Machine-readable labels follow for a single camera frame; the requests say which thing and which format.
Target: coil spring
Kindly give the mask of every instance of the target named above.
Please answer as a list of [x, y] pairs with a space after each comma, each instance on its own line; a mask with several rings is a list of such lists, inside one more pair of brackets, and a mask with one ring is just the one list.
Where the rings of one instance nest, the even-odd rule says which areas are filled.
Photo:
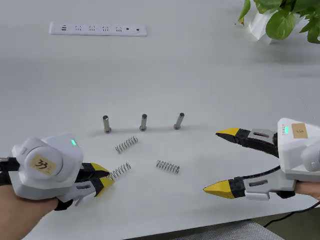
[[123, 143], [120, 143], [115, 147], [115, 150], [120, 154], [127, 148], [131, 147], [132, 145], [136, 144], [138, 142], [138, 138], [136, 136], [132, 136], [125, 140]]
[[176, 174], [179, 173], [180, 170], [178, 165], [161, 160], [156, 161], [156, 167]]
[[126, 162], [125, 164], [121, 165], [120, 167], [116, 168], [112, 172], [110, 172], [110, 175], [108, 176], [109, 179], [115, 180], [117, 179], [120, 175], [128, 172], [131, 169], [131, 165]]

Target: electrical outlet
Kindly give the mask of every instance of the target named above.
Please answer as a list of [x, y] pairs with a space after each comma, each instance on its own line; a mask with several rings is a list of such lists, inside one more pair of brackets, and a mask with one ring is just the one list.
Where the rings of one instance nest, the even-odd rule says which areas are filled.
[[51, 23], [49, 32], [52, 35], [147, 36], [143, 25], [122, 24]]

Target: metal pin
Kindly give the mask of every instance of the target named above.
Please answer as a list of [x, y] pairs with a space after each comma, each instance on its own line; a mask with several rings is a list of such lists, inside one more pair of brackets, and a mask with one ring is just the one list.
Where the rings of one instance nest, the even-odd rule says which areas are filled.
[[142, 114], [140, 131], [144, 132], [147, 129], [147, 114]]
[[175, 130], [179, 130], [181, 128], [181, 123], [182, 123], [182, 120], [184, 119], [184, 117], [185, 117], [185, 114], [183, 112], [181, 112], [178, 116], [178, 119], [176, 120], [175, 125], [173, 125], [173, 128]]
[[107, 115], [104, 115], [102, 117], [102, 120], [103, 120], [103, 125], [104, 125], [104, 132], [106, 134], [109, 134], [111, 132], [111, 127], [109, 125], [109, 117]]

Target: black cable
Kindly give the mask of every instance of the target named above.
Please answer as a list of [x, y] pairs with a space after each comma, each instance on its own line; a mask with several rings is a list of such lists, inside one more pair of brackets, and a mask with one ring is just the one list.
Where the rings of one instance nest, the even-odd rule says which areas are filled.
[[269, 221], [266, 225], [264, 225], [263, 227], [266, 228], [268, 227], [270, 224], [274, 223], [274, 222], [278, 222], [278, 221], [281, 221], [281, 220], [284, 220], [284, 219], [287, 219], [288, 217], [292, 216], [293, 214], [299, 214], [299, 213], [304, 213], [304, 212], [307, 212], [311, 209], [314, 209], [316, 206], [320, 205], [320, 201], [318, 201], [316, 204], [313, 204], [311, 207], [308, 207], [306, 209], [303, 209], [303, 210], [299, 210], [299, 211], [293, 211], [293, 212], [290, 212], [289, 214], [283, 216], [283, 217], [280, 217], [278, 219], [274, 219], [274, 220], [271, 220]]

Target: human hand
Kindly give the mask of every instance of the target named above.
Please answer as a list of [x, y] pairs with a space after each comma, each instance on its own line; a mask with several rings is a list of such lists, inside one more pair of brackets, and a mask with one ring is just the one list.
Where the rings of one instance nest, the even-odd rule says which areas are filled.
[[309, 195], [320, 201], [320, 182], [297, 182], [294, 191], [297, 194]]
[[12, 185], [0, 186], [0, 236], [2, 240], [24, 238], [58, 205], [58, 199], [32, 201], [16, 196]]

